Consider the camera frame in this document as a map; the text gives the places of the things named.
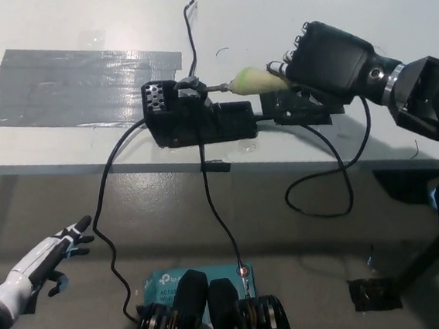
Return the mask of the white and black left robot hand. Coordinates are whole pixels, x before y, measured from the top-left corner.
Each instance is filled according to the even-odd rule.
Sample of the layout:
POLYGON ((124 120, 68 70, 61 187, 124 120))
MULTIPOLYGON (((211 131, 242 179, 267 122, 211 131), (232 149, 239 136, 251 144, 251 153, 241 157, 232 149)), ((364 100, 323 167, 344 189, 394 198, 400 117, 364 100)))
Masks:
POLYGON ((39 289, 48 279, 54 281, 55 270, 62 260, 90 253, 88 248, 79 248, 79 245, 94 241, 93 235, 84 235, 91 222, 90 216, 83 216, 77 223, 44 238, 13 266, 10 273, 27 278, 32 290, 39 289))

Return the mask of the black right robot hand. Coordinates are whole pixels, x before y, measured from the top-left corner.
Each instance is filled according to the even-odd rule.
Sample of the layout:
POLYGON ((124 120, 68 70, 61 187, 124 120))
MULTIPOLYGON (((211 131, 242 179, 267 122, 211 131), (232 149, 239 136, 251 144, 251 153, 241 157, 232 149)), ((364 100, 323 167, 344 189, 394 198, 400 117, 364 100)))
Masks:
POLYGON ((380 56, 371 43, 324 24, 305 22, 295 47, 267 70, 314 95, 347 105, 358 96, 382 105, 386 85, 402 63, 380 56))

